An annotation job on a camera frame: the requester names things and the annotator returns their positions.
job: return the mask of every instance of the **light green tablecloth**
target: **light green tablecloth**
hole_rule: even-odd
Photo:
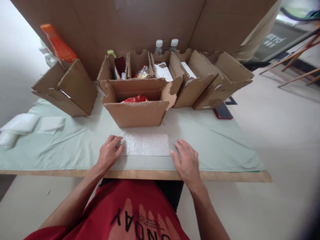
[[[1,170],[90,169],[101,145],[110,134],[166,133],[170,148],[177,138],[185,139],[199,153],[200,170],[245,172],[264,170],[237,122],[219,120],[212,110],[191,107],[170,109],[159,127],[120,129],[101,103],[99,91],[91,116],[71,118],[51,103],[39,99],[29,113],[42,117],[64,116],[65,126],[54,135],[35,130],[20,136],[15,147],[0,149]],[[113,169],[175,170],[171,157],[122,156]]]

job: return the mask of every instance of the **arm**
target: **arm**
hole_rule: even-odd
[[[181,161],[173,150],[171,156],[177,172],[191,192],[201,240],[230,239],[211,204],[208,190],[201,181],[198,153],[185,140],[178,139],[175,145]]]
[[[88,175],[66,197],[41,228],[63,226],[68,230],[77,225],[88,200],[100,179],[107,173],[111,166],[118,160],[123,151],[123,144],[117,147],[122,137],[109,136],[100,149],[97,163],[89,170]]]

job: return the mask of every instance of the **bubble wrap bag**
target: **bubble wrap bag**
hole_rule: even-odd
[[[2,132],[23,135],[26,132],[32,132],[38,119],[39,116],[37,116],[36,114],[22,113],[11,119],[0,130]]]
[[[2,132],[0,134],[0,145],[3,146],[5,149],[12,148],[18,136],[19,135],[16,135],[16,134]]]
[[[123,138],[123,155],[129,156],[170,156],[167,134],[126,133]]]

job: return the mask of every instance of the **smartphone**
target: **smartphone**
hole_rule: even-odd
[[[230,111],[228,110],[225,103],[220,104],[218,107],[213,109],[218,119],[233,119]]]

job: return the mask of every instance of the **beige curtain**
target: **beige curtain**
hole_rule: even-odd
[[[240,48],[233,54],[235,59],[237,59],[239,62],[247,62],[253,57],[263,39],[269,34],[276,20],[280,7],[281,0],[278,0],[246,38]]]

